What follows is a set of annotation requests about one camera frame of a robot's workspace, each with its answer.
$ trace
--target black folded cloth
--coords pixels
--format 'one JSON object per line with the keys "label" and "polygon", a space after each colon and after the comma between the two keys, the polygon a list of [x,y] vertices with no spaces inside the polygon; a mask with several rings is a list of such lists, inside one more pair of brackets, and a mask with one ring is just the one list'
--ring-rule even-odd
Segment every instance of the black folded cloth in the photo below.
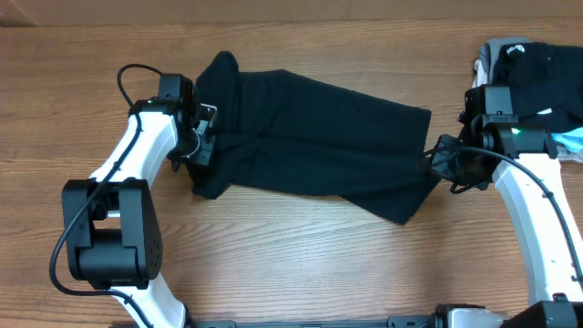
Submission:
{"label": "black folded cloth", "polygon": [[[583,48],[524,43],[502,46],[493,84],[510,86],[512,106],[521,121],[551,132],[583,127]],[[552,113],[538,115],[551,108]]]}
{"label": "black folded cloth", "polygon": [[209,171],[188,165],[192,192],[216,199],[231,183],[300,195],[339,195],[406,223],[438,179],[418,173],[431,112],[285,70],[240,73],[219,53],[197,79],[217,106]]}

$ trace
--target wall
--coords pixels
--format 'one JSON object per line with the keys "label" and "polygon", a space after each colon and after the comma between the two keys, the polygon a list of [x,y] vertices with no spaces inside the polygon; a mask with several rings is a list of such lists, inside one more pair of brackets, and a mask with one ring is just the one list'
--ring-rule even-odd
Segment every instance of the wall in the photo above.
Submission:
{"label": "wall", "polygon": [[0,0],[2,26],[573,17],[582,13],[579,0]]}

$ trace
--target table surface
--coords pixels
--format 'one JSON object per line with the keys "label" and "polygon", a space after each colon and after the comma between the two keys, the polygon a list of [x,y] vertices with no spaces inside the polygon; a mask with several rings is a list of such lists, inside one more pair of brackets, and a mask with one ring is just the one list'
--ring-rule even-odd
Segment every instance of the table surface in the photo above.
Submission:
{"label": "table surface", "polygon": [[[48,279],[63,230],[60,193],[84,179],[126,130],[116,84],[127,63],[195,78],[221,50],[241,71],[285,68],[433,111],[426,147],[455,119],[489,38],[527,36],[583,46],[573,19],[404,20],[305,24],[0,29],[0,326],[92,327],[127,322],[108,297],[66,296]],[[125,76],[134,98],[157,77]],[[563,165],[583,220],[583,166]],[[449,193],[440,183],[405,226],[337,197],[229,188],[190,193],[186,170],[165,163],[152,196],[164,240],[162,272],[198,320],[383,319],[470,302],[515,314],[527,306],[517,239],[495,190]],[[115,225],[106,221],[105,225]],[[70,278],[62,254],[58,276]]]}

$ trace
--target white logo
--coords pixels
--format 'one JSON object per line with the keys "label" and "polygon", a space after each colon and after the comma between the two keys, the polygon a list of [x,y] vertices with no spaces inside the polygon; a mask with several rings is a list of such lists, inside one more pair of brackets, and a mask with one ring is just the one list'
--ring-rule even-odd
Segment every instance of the white logo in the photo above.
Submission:
{"label": "white logo", "polygon": [[518,51],[520,51],[520,52],[522,52],[522,53],[524,53],[524,52],[525,52],[525,48],[524,48],[523,46],[521,46],[521,45],[516,45],[516,46],[511,46],[510,48],[508,48],[508,49],[506,50],[506,53],[510,55],[510,53],[511,53],[511,52],[513,52],[513,51],[515,51],[515,50],[518,50]]}

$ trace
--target gray cloth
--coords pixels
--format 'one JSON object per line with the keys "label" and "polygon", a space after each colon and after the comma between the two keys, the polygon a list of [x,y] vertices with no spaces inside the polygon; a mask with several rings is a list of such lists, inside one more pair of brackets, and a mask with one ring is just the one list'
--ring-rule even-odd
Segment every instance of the gray cloth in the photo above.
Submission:
{"label": "gray cloth", "polygon": [[485,72],[488,74],[488,83],[492,83],[492,77],[494,76],[494,64],[498,60],[498,54],[500,53],[500,48],[505,45],[511,45],[515,43],[530,43],[531,41],[522,36],[513,37],[503,37],[503,38],[493,38],[484,45],[477,52],[480,60],[482,61],[482,66]]}

